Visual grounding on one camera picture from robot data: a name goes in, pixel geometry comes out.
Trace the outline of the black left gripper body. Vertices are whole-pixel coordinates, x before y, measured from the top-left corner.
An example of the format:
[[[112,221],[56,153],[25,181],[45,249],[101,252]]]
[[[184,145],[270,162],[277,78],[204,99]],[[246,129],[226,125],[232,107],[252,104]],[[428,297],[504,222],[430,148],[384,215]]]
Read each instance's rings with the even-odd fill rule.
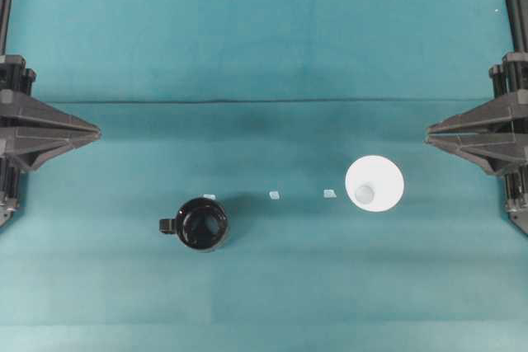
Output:
[[[1,89],[11,89],[31,95],[36,73],[26,67],[20,55],[1,57]],[[19,207],[21,171],[5,157],[1,157],[1,220],[10,220]]]

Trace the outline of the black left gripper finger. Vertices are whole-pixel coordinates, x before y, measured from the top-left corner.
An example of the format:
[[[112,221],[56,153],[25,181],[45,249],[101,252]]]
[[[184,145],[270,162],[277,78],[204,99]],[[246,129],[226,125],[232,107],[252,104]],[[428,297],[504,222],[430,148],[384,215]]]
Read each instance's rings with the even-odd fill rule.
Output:
[[[47,161],[100,137],[100,132],[1,132],[1,160],[19,171],[36,171]]]
[[[1,90],[1,116],[61,129],[100,132],[94,124],[64,113],[23,92],[15,92],[9,89]]]

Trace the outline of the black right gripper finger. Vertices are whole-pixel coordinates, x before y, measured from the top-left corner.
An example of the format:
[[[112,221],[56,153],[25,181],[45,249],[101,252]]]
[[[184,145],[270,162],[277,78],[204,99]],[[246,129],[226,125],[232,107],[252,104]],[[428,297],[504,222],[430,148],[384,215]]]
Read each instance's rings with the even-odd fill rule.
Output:
[[[527,104],[490,101],[465,113],[454,115],[427,129],[428,134],[491,131],[503,124],[527,117]]]
[[[488,175],[506,175],[527,165],[526,134],[433,134],[426,143],[472,162]]]

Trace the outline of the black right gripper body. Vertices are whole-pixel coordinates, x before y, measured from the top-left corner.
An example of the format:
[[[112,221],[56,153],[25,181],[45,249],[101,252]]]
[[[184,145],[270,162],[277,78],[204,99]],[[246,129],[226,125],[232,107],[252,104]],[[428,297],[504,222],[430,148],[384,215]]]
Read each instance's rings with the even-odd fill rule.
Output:
[[[489,69],[495,98],[519,89],[527,88],[527,62],[511,61],[515,53],[507,53],[502,64]],[[506,211],[510,220],[527,220],[527,166],[518,167],[504,176],[506,189]]]

